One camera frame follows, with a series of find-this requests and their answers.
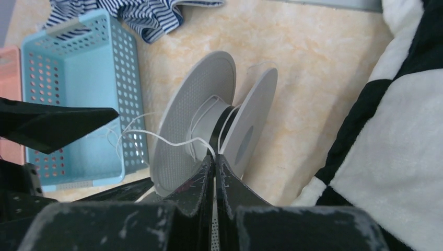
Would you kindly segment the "blue white striped cloth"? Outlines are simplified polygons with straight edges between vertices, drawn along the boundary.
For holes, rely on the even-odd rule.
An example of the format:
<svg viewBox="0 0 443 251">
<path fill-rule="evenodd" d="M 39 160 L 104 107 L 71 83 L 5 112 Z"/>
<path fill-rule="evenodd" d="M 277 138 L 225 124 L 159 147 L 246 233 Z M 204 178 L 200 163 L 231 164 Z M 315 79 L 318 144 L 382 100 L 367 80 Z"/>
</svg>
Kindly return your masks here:
<svg viewBox="0 0 443 251">
<path fill-rule="evenodd" d="M 92 10 L 104 9 L 124 21 L 146 43 L 152 44 L 184 23 L 182 6 L 221 7 L 224 1 L 50 1 L 51 13 L 43 29 L 69 21 Z"/>
</svg>

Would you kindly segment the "black white checkered pillow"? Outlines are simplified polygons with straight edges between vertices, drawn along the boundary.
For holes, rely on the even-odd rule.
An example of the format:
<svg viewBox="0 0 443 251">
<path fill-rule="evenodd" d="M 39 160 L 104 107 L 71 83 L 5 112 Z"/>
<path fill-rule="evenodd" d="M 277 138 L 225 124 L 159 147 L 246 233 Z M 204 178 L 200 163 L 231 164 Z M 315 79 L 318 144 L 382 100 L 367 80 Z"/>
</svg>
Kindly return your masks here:
<svg viewBox="0 0 443 251">
<path fill-rule="evenodd" d="M 393 40 L 294 206 L 354 206 L 391 250 L 442 250 L 442 1 L 383 1 Z"/>
</svg>

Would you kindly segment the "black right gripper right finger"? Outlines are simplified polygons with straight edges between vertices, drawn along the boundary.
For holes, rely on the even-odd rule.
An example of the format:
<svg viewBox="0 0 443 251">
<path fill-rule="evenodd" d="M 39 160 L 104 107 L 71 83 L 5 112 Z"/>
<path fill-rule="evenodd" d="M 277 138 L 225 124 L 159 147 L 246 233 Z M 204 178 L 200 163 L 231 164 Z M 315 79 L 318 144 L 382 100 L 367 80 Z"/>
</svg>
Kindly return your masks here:
<svg viewBox="0 0 443 251">
<path fill-rule="evenodd" d="M 277 207 L 231 169 L 223 155 L 215 164 L 221 250 L 387 250 L 375 221 L 343 206 Z"/>
</svg>

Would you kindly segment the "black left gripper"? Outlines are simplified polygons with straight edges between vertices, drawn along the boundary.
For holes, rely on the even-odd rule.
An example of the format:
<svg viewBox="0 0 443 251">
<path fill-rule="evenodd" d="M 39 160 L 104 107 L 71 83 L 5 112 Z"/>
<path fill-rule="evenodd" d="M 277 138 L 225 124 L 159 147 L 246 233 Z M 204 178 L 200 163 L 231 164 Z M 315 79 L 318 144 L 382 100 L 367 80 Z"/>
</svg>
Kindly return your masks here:
<svg viewBox="0 0 443 251">
<path fill-rule="evenodd" d="M 113 108 L 62 107 L 1 98 L 1 137 L 50 154 L 119 116 Z M 151 178 L 123 184 L 76 200 L 135 202 L 154 187 Z M 57 200 L 43 196 L 36 166 L 1 160 L 1 221 L 38 214 Z"/>
</svg>

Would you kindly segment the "pink perforated plastic basket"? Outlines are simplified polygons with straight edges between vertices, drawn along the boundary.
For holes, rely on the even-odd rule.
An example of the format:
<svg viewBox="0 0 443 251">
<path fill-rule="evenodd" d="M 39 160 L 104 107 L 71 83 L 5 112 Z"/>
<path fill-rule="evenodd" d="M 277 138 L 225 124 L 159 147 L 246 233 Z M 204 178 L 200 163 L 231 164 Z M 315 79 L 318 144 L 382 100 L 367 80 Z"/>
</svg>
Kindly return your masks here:
<svg viewBox="0 0 443 251">
<path fill-rule="evenodd" d="M 21 61 L 17 46 L 1 48 L 1 97 L 21 101 Z M 25 149 L 22 145 L 1 138 L 1 159 L 23 165 Z"/>
</svg>

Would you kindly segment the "blue perforated plastic basket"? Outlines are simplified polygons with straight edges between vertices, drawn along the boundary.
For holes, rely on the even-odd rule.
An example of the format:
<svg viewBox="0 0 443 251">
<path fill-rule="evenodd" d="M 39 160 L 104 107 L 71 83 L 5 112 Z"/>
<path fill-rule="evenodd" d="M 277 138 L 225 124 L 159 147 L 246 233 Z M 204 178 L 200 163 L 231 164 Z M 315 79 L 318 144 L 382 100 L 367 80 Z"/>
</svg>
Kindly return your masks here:
<svg viewBox="0 0 443 251">
<path fill-rule="evenodd" d="M 99 9 L 29 35 L 21 45 L 23 101 L 110 107 L 119 116 L 51 153 L 27 147 L 45 192 L 120 183 L 147 167 L 135 38 Z"/>
</svg>

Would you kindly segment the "grey cable spool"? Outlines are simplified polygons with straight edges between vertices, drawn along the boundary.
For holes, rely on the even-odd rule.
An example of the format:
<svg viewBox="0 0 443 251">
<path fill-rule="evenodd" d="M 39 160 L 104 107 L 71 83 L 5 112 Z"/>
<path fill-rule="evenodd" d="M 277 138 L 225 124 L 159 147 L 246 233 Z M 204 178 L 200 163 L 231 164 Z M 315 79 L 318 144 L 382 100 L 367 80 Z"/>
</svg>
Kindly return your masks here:
<svg viewBox="0 0 443 251">
<path fill-rule="evenodd" d="M 150 155 L 155 192 L 162 197 L 195 175 L 208 155 L 223 155 L 242 177 L 273 103 L 278 71 L 264 71 L 234 105 L 236 66 L 225 51 L 203 57 L 186 76 L 162 116 Z"/>
</svg>

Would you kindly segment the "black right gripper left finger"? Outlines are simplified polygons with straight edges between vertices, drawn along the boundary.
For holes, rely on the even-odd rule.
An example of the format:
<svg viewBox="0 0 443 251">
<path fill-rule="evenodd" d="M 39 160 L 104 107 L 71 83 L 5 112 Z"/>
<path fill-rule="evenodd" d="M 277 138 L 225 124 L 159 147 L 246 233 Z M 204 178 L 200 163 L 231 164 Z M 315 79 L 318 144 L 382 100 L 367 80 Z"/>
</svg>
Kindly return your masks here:
<svg viewBox="0 0 443 251">
<path fill-rule="evenodd" d="M 19 250 L 210 250 L 214 159 L 156 203 L 53 203 L 34 219 Z"/>
</svg>

